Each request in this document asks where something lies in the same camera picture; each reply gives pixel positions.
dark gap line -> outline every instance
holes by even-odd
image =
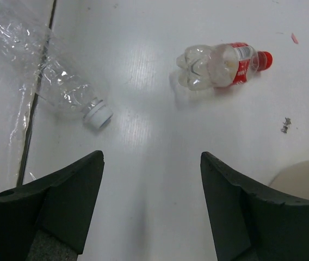
[[[53,21],[54,21],[54,13],[55,13],[56,7],[57,7],[57,0],[54,0],[53,6],[52,6],[52,11],[51,11],[50,24],[49,24],[50,30],[52,30]],[[44,64],[45,61],[47,60],[47,52],[48,52],[49,44],[50,44],[50,37],[49,37],[49,35],[47,35],[46,44],[45,44],[45,46],[42,50],[42,54],[41,54],[40,64]],[[38,81],[37,81],[37,84],[36,84],[37,90],[39,90],[41,88],[41,82],[42,82],[42,71],[39,74]],[[23,181],[24,181],[24,177],[25,177],[25,170],[26,170],[26,166],[27,166],[27,163],[28,163],[29,148],[30,148],[30,142],[31,142],[31,137],[32,137],[32,133],[33,133],[34,117],[35,117],[35,112],[36,112],[36,108],[37,108],[37,105],[38,105],[38,100],[39,100],[39,96],[38,96],[37,93],[35,93],[33,103],[32,103],[32,107],[30,109],[29,124],[28,124],[28,128],[27,128],[26,134],[25,134],[25,143],[24,143],[23,155],[22,155],[22,159],[21,159],[21,162],[20,162],[20,168],[19,168],[19,172],[18,172],[18,180],[17,180],[17,184],[16,184],[17,187],[23,185]]]

red label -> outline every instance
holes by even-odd
[[[235,42],[230,45],[235,48],[237,54],[239,55],[238,71],[231,85],[245,83],[247,81],[246,73],[248,72],[250,65],[251,49],[249,45],[243,42]]]

white bottle cap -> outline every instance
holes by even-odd
[[[84,123],[92,125],[99,129],[113,115],[113,112],[107,107],[104,101],[100,101],[87,115],[84,117]]]

plastic bottle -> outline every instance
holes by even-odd
[[[81,113],[100,128],[112,117],[106,103],[79,72],[65,44],[20,0],[0,0],[0,55],[27,85],[60,113]]]
[[[256,72],[268,69],[273,58],[246,43],[188,47],[176,60],[182,68],[179,83],[191,90],[228,87],[249,81]]]

white table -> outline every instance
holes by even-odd
[[[95,134],[40,103],[26,182],[30,172],[38,178],[102,150],[103,181],[80,261],[216,260],[201,152],[265,184],[309,159],[309,1],[75,2],[58,1],[54,31],[90,79],[98,81],[94,72],[108,79],[115,115]],[[169,74],[187,46],[236,41],[273,54],[261,78],[199,103],[174,93]]]
[[[49,23],[53,0],[23,0]],[[0,192],[16,186],[32,103],[32,90],[23,90],[17,77],[0,63]]]

